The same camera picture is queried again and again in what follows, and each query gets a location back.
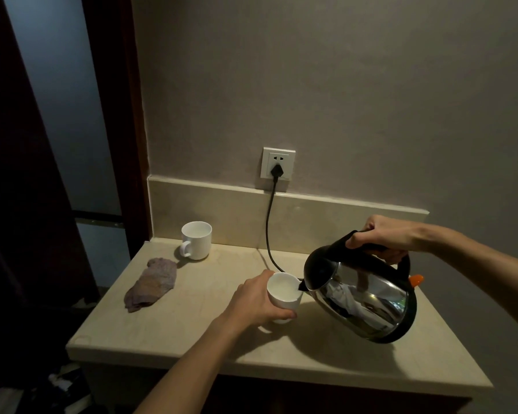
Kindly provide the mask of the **person's left hand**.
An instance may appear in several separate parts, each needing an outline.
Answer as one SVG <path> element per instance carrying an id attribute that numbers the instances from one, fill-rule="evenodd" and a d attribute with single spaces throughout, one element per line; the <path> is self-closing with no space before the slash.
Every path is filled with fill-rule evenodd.
<path id="1" fill-rule="evenodd" d="M 268 323 L 265 304 L 270 302 L 267 282 L 274 271 L 264 270 L 260 275 L 245 280 L 238 286 L 221 317 L 238 331 Z"/>

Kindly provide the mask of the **person's right hand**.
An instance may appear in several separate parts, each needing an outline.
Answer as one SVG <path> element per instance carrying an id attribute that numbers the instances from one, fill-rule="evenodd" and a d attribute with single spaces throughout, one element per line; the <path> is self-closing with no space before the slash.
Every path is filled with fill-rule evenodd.
<path id="1" fill-rule="evenodd" d="M 350 250 L 363 248 L 389 265 L 400 263 L 409 252 L 428 252 L 426 224 L 381 215 L 369 217 L 363 230 L 345 243 Z"/>

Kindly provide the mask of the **white handleless cup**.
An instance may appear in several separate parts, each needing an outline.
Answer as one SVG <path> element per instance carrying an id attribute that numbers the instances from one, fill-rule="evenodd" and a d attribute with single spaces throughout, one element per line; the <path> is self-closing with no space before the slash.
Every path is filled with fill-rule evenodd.
<path id="1" fill-rule="evenodd" d="M 274 273 L 267 282 L 267 293 L 271 303 L 297 313 L 303 297 L 303 291 L 299 289 L 301 283 L 302 280 L 289 273 Z"/>

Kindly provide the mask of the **steel electric kettle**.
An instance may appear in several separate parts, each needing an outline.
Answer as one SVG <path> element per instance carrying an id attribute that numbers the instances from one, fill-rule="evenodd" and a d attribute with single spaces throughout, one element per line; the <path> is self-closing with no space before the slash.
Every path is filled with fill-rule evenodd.
<path id="1" fill-rule="evenodd" d="M 307 257 L 299 289 L 358 336 L 392 343 L 412 327 L 417 313 L 410 258 L 396 267 L 362 249 L 346 248 L 354 230 Z"/>

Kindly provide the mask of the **person's left forearm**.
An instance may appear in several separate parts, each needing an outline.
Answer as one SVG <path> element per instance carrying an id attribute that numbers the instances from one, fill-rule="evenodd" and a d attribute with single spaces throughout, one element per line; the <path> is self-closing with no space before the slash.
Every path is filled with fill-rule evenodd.
<path id="1" fill-rule="evenodd" d="M 224 360 L 250 326 L 241 317 L 217 317 L 133 414 L 200 414 Z"/>

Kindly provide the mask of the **person's right forearm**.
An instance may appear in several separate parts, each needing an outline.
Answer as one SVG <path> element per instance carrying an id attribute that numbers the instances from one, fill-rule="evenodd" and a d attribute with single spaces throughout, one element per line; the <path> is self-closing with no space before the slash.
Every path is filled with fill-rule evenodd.
<path id="1" fill-rule="evenodd" d="M 441 226 L 422 229 L 428 251 L 468 278 L 518 323 L 518 258 Z"/>

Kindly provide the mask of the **frosted glass door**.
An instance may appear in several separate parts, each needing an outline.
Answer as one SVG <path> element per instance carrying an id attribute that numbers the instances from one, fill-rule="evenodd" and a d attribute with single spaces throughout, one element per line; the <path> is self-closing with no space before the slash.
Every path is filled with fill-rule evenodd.
<path id="1" fill-rule="evenodd" d="M 72 210 L 120 217 L 82 0 L 4 0 Z"/>

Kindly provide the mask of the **white wall socket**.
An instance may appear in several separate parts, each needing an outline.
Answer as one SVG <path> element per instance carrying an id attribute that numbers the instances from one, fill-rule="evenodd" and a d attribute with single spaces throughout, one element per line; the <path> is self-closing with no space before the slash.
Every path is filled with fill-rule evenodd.
<path id="1" fill-rule="evenodd" d="M 272 178 L 272 169 L 279 165 L 283 171 L 279 180 L 290 181 L 293 175 L 295 158 L 295 150 L 263 147 L 260 178 Z"/>

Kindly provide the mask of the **dark wooden door frame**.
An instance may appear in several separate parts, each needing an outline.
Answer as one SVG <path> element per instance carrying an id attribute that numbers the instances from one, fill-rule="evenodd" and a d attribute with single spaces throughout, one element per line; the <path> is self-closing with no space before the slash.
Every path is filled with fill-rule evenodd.
<path id="1" fill-rule="evenodd" d="M 82 0 L 130 257 L 152 237 L 147 152 L 131 0 Z"/>

